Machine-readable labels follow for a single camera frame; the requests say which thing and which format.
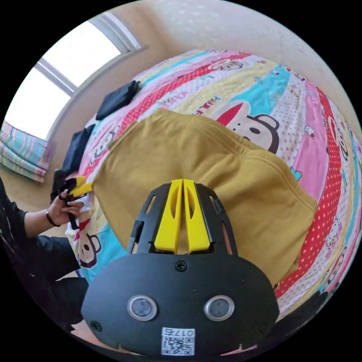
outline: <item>black sleeve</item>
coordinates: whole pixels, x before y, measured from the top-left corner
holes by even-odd
[[[26,212],[20,210],[15,202],[11,202],[6,194],[3,181],[0,177],[0,199],[8,217],[11,233],[16,242],[22,242],[27,238],[24,225]]]

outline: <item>striped blanket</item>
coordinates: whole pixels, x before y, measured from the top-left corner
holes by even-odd
[[[44,182],[53,146],[4,121],[0,130],[0,163],[7,169]]]

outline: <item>bracelet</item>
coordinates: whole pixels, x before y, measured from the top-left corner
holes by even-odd
[[[46,218],[48,219],[48,221],[49,221],[53,226],[55,226],[55,227],[60,227],[60,225],[57,225],[57,224],[54,223],[54,221],[52,220],[52,218],[51,218],[50,215],[49,215],[49,211],[48,211],[48,210],[45,212],[45,216],[46,216]]]

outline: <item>window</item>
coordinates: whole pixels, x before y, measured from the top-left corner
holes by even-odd
[[[86,21],[36,63],[16,92],[5,120],[45,139],[60,111],[86,79],[118,55],[139,48],[111,13]]]

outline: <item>red stripe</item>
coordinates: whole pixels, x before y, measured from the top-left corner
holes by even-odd
[[[77,233],[75,234],[74,241],[77,241],[78,239],[80,239],[80,232],[86,228],[86,226],[89,224],[89,222],[90,222],[90,219],[79,223],[79,231],[77,231]]]
[[[215,61],[211,62],[210,64],[203,65],[200,68],[185,74],[183,77],[175,79],[173,82],[168,83],[161,87],[158,91],[148,95],[138,106],[131,109],[124,117],[121,123],[121,127],[119,131],[117,132],[114,139],[116,140],[121,136],[121,134],[128,128],[128,126],[135,122],[143,113],[145,113],[153,104],[155,104],[159,99],[161,99],[165,94],[168,92],[174,91],[176,88],[182,86],[185,83],[191,82],[196,78],[203,77],[207,74],[210,74],[214,72],[216,69],[209,69],[210,65],[214,63],[219,63],[222,60],[236,60],[236,59],[244,59],[246,57],[249,57],[251,54],[245,54],[245,53],[238,53],[236,55],[231,55],[229,57],[219,58]],[[84,176],[88,177],[98,166],[101,159],[103,159],[104,155],[97,160],[95,160],[94,164],[92,166],[87,165],[84,170]]]
[[[324,109],[324,115],[333,118],[332,110],[327,96],[319,89],[319,100]],[[341,155],[339,145],[336,145],[331,130],[327,125],[328,145],[328,178],[324,186],[317,211],[312,225],[308,230],[301,249],[298,270],[285,278],[275,291],[276,297],[281,297],[298,279],[300,279],[313,265],[321,251],[325,238],[331,230],[334,216],[337,213],[339,198],[341,196]]]

